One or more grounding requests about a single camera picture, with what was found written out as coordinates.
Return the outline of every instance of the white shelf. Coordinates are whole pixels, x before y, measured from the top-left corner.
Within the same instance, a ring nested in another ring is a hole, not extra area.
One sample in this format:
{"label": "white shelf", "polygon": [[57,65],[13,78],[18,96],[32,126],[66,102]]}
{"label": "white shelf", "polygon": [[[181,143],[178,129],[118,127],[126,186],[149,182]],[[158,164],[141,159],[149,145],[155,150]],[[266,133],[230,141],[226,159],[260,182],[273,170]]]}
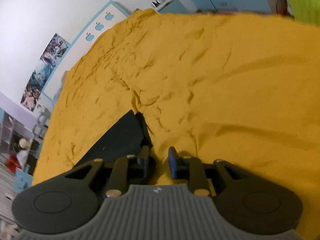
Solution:
{"label": "white shelf", "polygon": [[10,155],[8,153],[1,153],[1,156],[4,157],[6,160],[10,158]]}
{"label": "white shelf", "polygon": [[13,128],[13,123],[10,121],[10,119],[13,121],[14,119],[8,115],[7,113],[4,113],[3,117],[3,126],[8,128],[9,130],[12,130]]}
{"label": "white shelf", "polygon": [[8,153],[8,147],[9,147],[9,144],[6,143],[5,141],[1,140],[0,141],[0,154]]}
{"label": "white shelf", "polygon": [[14,131],[27,140],[30,140],[33,136],[32,131],[25,129],[24,127],[17,125],[16,123],[14,124]]}
{"label": "white shelf", "polygon": [[10,144],[11,134],[12,134],[12,131],[9,128],[5,126],[2,127],[2,136],[1,136],[2,141],[5,141],[6,143]]}
{"label": "white shelf", "polygon": [[18,126],[24,127],[26,129],[26,127],[22,123],[17,121],[16,119],[14,119],[14,125],[18,125]]}

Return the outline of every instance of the poster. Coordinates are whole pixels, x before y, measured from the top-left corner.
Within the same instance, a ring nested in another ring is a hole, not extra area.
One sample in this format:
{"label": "poster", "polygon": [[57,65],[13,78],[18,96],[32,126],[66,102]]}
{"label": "poster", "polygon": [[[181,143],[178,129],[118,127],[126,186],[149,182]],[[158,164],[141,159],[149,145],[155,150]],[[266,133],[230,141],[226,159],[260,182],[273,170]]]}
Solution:
{"label": "poster", "polygon": [[30,111],[35,109],[44,85],[69,46],[70,44],[58,34],[53,36],[42,53],[24,90],[20,102],[24,107]]}

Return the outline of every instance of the shelf unit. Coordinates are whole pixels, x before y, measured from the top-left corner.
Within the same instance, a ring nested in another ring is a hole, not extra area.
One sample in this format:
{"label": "shelf unit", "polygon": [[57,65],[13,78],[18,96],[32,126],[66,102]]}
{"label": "shelf unit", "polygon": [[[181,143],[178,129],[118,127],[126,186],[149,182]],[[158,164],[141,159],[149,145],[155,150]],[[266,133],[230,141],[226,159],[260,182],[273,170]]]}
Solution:
{"label": "shelf unit", "polygon": [[33,133],[7,112],[3,111],[0,115],[0,156],[8,159],[13,135],[17,133],[19,136],[30,140],[33,138]]}

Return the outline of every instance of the wrinkled fabric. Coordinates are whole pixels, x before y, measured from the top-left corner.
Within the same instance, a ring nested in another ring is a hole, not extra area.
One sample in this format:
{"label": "wrinkled fabric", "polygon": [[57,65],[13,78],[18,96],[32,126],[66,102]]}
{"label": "wrinkled fabric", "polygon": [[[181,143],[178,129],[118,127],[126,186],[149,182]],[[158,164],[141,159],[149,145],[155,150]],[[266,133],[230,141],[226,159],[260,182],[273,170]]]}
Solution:
{"label": "wrinkled fabric", "polygon": [[298,233],[320,229],[320,29],[280,16],[138,11],[69,71],[34,184],[73,167],[128,110],[154,144],[152,183],[171,184],[167,150],[224,159],[294,191]]}

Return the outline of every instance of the light blue trim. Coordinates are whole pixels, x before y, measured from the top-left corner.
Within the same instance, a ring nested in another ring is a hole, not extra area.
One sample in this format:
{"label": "light blue trim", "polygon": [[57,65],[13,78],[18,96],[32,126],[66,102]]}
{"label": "light blue trim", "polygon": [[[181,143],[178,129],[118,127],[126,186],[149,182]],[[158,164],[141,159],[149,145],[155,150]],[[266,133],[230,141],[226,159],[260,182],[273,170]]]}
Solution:
{"label": "light blue trim", "polygon": [[53,100],[44,92],[41,92],[42,95],[44,95],[46,98],[50,100],[51,103],[53,103]]}
{"label": "light blue trim", "polygon": [[3,118],[4,118],[4,110],[0,108],[0,123],[3,123]]}
{"label": "light blue trim", "polygon": [[26,164],[26,166],[24,167],[23,172],[24,172],[24,173],[28,173],[29,170],[30,170],[30,165],[29,165],[29,164]]}
{"label": "light blue trim", "polygon": [[[56,69],[59,67],[60,63],[62,62],[62,60],[64,59],[64,57],[67,55],[67,53],[69,52],[69,50],[72,48],[72,46],[76,43],[76,41],[80,38],[80,36],[82,35],[82,33],[84,33],[84,31],[90,26],[91,23],[94,22],[94,20],[109,6],[109,5],[113,5],[114,7],[116,7],[120,12],[122,12],[126,17],[129,17],[129,14],[120,6],[118,5],[116,2],[114,2],[113,0],[110,0],[100,11],[98,11],[98,13],[93,16],[93,18],[87,23],[87,25],[79,32],[78,36],[74,39],[74,41],[70,44],[70,46],[68,47],[67,51],[63,54],[63,56],[61,57],[61,59],[59,60],[59,63],[56,65],[56,67],[53,69],[51,75],[49,76],[47,82],[45,83],[42,91],[45,90],[45,88],[47,87],[47,84],[49,83],[51,77],[53,76],[54,72],[56,71]],[[46,95],[44,92],[42,92],[42,94],[44,94],[48,99],[50,99],[50,101],[53,102],[53,100]]]}

